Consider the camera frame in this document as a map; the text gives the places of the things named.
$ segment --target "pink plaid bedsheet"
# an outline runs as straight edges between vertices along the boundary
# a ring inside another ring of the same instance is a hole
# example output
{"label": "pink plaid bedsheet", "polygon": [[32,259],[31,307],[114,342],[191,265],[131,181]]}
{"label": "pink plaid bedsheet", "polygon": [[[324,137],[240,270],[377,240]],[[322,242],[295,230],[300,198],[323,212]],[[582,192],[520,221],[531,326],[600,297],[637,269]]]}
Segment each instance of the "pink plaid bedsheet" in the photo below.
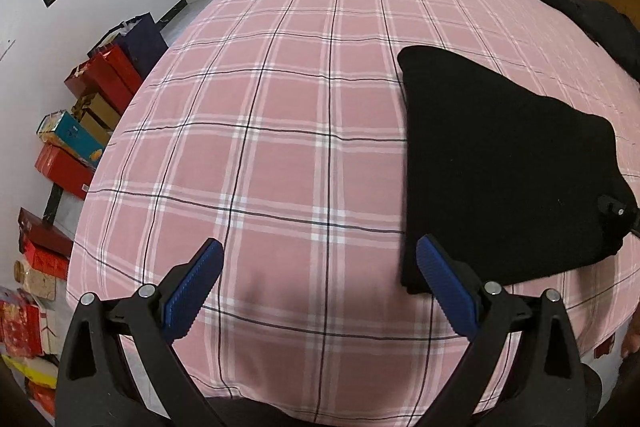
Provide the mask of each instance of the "pink plaid bedsheet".
{"label": "pink plaid bedsheet", "polygon": [[[158,283],[216,237],[222,279],[175,343],[205,394],[328,425],[414,423],[467,345],[437,302],[399,284],[396,55],[419,43],[608,118],[640,196],[638,84],[538,0],[215,0],[106,149],[76,235],[71,304],[89,290],[116,298]],[[586,351],[636,307],[639,270],[629,236],[595,266],[508,289],[561,291]],[[481,409],[497,398],[514,345]]]}

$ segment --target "white wall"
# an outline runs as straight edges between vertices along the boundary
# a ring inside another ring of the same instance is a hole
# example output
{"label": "white wall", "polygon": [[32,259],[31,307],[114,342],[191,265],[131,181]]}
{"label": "white wall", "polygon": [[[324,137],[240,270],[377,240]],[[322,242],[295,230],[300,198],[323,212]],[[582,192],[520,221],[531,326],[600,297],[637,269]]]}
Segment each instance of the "white wall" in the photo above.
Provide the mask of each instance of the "white wall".
{"label": "white wall", "polygon": [[63,81],[111,27],[179,0],[0,0],[0,285],[13,278],[21,206],[42,215],[51,183],[34,168],[45,114],[74,102]]}

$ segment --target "mattress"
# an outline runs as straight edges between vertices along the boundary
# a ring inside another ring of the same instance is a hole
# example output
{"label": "mattress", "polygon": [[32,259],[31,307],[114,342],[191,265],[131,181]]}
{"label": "mattress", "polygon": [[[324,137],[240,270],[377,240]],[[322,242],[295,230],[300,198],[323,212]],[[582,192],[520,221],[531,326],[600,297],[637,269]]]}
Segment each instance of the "mattress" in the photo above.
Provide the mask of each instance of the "mattress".
{"label": "mattress", "polygon": [[[638,84],[538,0],[214,0],[106,148],[78,226],[69,302],[158,283],[216,237],[221,280],[174,344],[205,395],[326,425],[415,422],[467,342],[436,301],[399,283],[396,56],[410,44],[452,50],[607,118],[640,197]],[[630,235],[615,257],[508,290],[558,289],[586,352],[635,309],[639,270]],[[515,342],[480,409],[496,400]]]}

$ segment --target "metal bolt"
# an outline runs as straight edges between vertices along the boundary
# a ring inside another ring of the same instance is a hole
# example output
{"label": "metal bolt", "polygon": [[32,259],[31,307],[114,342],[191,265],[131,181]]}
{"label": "metal bolt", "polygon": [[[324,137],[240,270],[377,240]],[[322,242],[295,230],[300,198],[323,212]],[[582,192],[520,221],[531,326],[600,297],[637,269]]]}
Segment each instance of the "metal bolt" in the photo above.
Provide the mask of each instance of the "metal bolt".
{"label": "metal bolt", "polygon": [[562,297],[556,290],[547,290],[545,292],[546,298],[551,302],[558,302]]}
{"label": "metal bolt", "polygon": [[154,293],[156,293],[156,287],[153,286],[152,284],[145,284],[144,286],[140,287],[140,289],[138,290],[138,295],[140,295],[145,299],[147,297],[150,297]]}
{"label": "metal bolt", "polygon": [[85,293],[81,298],[80,298],[80,303],[84,304],[85,306],[88,306],[89,304],[91,304],[93,301],[95,301],[95,295],[92,294],[91,292],[89,293]]}
{"label": "metal bolt", "polygon": [[502,291],[502,286],[500,286],[497,282],[489,281],[484,285],[484,291],[486,291],[489,295],[498,295]]}

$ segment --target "blue box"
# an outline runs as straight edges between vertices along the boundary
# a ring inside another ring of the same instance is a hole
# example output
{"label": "blue box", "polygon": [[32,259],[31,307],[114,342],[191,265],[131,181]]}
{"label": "blue box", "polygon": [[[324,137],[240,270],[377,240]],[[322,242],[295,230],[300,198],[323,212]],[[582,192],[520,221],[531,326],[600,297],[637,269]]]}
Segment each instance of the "blue box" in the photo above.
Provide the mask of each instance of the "blue box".
{"label": "blue box", "polygon": [[56,145],[78,161],[95,169],[104,149],[78,120],[67,111],[58,111],[44,117],[38,127],[38,136],[44,143]]}

